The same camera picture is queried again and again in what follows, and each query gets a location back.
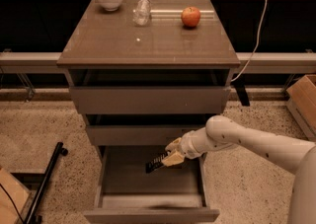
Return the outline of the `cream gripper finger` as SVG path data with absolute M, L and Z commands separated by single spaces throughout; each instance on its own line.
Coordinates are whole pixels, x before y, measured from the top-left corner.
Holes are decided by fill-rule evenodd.
M 165 150 L 167 152 L 171 152 L 173 151 L 174 149 L 176 149 L 178 147 L 178 145 L 180 144 L 182 138 L 181 137 L 178 137 L 177 139 L 173 140 L 171 143 L 169 143 L 166 147 L 165 147 Z
M 173 150 L 167 153 L 162 159 L 162 164 L 166 167 L 171 167 L 183 163 L 185 156 L 177 150 Z

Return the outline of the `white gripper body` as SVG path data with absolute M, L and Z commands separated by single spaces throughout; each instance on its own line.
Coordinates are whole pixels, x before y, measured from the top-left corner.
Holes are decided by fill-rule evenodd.
M 206 152 L 205 143 L 204 130 L 190 131 L 182 136 L 179 149 L 186 158 L 194 159 Z

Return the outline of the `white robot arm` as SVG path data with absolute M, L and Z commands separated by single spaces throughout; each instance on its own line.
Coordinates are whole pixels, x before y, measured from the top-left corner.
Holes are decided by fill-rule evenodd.
M 240 145 L 295 175 L 287 224 L 316 224 L 316 144 L 242 126 L 215 115 L 205 127 L 190 131 L 166 146 L 166 167 L 210 151 Z

